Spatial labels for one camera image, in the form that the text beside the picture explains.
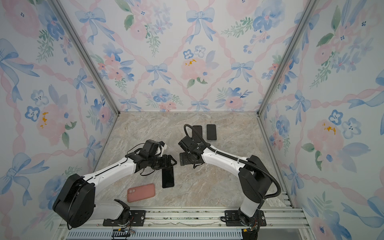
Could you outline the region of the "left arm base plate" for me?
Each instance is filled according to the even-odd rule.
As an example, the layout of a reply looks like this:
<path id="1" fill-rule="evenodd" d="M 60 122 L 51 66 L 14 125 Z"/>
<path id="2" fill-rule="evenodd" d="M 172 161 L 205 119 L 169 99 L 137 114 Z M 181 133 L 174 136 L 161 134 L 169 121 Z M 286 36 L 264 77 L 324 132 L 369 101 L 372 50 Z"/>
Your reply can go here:
<path id="1" fill-rule="evenodd" d="M 115 220 L 104 219 L 104 227 L 142 227 L 146 219 L 145 210 L 123 211 Z"/>

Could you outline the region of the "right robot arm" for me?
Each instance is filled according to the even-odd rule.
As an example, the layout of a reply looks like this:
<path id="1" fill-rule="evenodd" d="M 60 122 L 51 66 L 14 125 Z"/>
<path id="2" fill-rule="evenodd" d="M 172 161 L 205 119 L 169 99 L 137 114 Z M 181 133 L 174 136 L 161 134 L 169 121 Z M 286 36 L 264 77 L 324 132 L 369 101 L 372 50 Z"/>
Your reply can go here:
<path id="1" fill-rule="evenodd" d="M 262 225 L 261 207 L 269 198 L 275 198 L 282 188 L 270 172 L 265 168 L 260 158 L 252 155 L 242 158 L 220 151 L 214 147 L 197 147 L 180 153 L 182 166 L 193 165 L 194 168 L 210 164 L 219 167 L 238 177 L 245 198 L 238 210 L 238 219 L 226 223 L 238 223 L 245 227 Z"/>

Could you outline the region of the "pink phone case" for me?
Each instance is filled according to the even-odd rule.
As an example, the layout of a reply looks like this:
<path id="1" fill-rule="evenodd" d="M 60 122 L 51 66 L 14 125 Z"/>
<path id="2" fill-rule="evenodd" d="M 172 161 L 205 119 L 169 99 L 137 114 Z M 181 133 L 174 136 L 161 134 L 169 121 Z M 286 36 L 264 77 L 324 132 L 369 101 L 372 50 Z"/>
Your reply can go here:
<path id="1" fill-rule="evenodd" d="M 133 187 L 127 190 L 127 201 L 129 203 L 137 202 L 137 201 L 153 198 L 155 195 L 156 195 L 155 184 L 148 184 L 148 185 Z"/>

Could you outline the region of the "black phone case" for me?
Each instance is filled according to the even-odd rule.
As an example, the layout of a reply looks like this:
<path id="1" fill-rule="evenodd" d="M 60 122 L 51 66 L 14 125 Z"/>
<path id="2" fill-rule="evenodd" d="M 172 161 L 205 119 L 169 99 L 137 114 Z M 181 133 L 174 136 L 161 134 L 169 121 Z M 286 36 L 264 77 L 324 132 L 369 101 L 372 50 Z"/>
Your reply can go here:
<path id="1" fill-rule="evenodd" d="M 203 136 L 203 127 L 198 125 L 198 126 L 193 126 L 193 131 L 192 131 L 192 139 L 196 142 L 196 143 L 201 143 L 201 138 L 199 136 Z"/>

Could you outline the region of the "black phone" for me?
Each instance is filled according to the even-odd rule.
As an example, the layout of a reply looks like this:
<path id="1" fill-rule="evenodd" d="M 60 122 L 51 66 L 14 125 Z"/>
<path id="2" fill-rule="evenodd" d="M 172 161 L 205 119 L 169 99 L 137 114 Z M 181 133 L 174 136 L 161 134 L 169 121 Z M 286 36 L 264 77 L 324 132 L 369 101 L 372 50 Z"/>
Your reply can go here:
<path id="1" fill-rule="evenodd" d="M 162 188 L 173 188 L 175 186 L 174 168 L 162 169 Z"/>

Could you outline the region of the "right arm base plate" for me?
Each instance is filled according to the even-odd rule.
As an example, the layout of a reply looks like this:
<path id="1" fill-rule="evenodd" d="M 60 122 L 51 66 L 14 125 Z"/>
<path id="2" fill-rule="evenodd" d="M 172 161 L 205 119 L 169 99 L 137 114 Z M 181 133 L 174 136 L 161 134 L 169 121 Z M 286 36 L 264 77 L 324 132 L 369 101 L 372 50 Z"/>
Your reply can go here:
<path id="1" fill-rule="evenodd" d="M 240 210 L 226 210 L 220 220 L 226 223 L 227 227 L 255 228 L 267 226 L 264 212 L 261 210 L 256 210 L 253 217 L 246 216 Z"/>

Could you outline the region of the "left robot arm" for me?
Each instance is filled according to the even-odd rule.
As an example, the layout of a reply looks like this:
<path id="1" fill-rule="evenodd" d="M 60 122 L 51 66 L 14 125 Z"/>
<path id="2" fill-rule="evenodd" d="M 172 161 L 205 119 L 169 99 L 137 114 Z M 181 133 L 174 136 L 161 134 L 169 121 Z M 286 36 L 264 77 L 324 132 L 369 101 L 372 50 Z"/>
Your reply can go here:
<path id="1" fill-rule="evenodd" d="M 127 226 L 133 219 L 130 207 L 121 200 L 98 203 L 95 196 L 118 180 L 147 167 L 154 171 L 168 169 L 177 164 L 171 155 L 144 158 L 129 153 L 120 161 L 85 176 L 71 175 L 53 204 L 53 211 L 67 223 L 69 229 L 78 228 L 90 220 L 111 220 Z"/>

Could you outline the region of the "light blue phone case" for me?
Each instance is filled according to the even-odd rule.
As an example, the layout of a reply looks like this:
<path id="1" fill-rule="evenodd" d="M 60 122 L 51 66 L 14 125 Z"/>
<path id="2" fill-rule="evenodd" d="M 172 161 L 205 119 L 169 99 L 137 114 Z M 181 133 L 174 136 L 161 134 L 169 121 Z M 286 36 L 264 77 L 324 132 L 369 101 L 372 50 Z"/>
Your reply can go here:
<path id="1" fill-rule="evenodd" d="M 214 124 L 207 124 L 207 140 L 216 141 L 217 140 L 217 126 Z"/>

